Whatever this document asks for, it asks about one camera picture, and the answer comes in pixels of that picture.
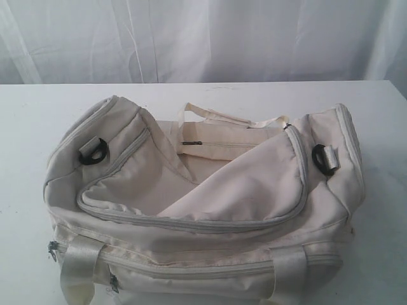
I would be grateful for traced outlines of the white backdrop curtain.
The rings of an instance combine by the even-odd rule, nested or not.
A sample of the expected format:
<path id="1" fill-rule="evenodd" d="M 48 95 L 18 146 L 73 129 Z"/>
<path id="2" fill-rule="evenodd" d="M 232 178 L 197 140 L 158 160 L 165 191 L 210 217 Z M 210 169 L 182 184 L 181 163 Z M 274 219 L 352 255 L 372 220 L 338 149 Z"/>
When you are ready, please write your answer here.
<path id="1" fill-rule="evenodd" d="M 397 78 L 405 1 L 2 1 L 1 82 Z"/>

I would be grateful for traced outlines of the cream fabric duffel bag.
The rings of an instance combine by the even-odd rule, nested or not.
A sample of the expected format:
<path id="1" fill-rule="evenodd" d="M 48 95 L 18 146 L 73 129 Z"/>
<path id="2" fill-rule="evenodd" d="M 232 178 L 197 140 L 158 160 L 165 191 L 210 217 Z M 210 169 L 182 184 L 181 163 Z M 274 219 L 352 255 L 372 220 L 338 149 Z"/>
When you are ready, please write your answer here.
<path id="1" fill-rule="evenodd" d="M 98 283 L 296 304 L 341 268 L 364 196 L 342 104 L 293 122 L 186 104 L 157 121 L 117 96 L 72 125 L 43 188 L 68 304 Z"/>

